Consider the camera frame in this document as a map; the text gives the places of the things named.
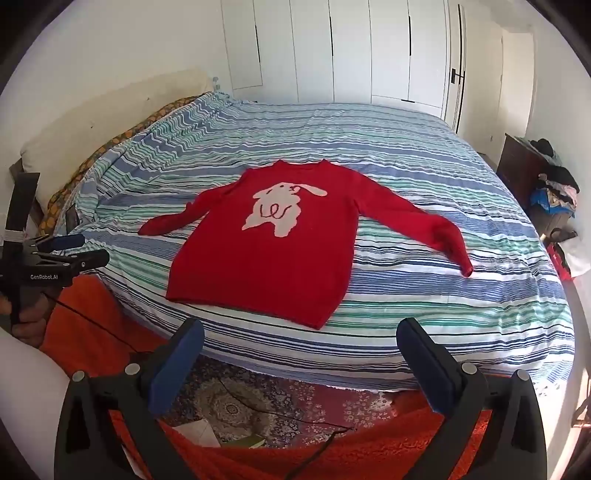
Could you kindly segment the person's left hand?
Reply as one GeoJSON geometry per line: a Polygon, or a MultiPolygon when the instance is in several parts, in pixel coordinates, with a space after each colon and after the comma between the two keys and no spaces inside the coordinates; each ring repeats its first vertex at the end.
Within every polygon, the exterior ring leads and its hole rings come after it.
{"type": "Polygon", "coordinates": [[[32,304],[21,308],[20,320],[10,328],[10,333],[17,340],[33,348],[39,348],[43,344],[53,308],[53,302],[47,297],[46,292],[41,290],[32,304]]]}

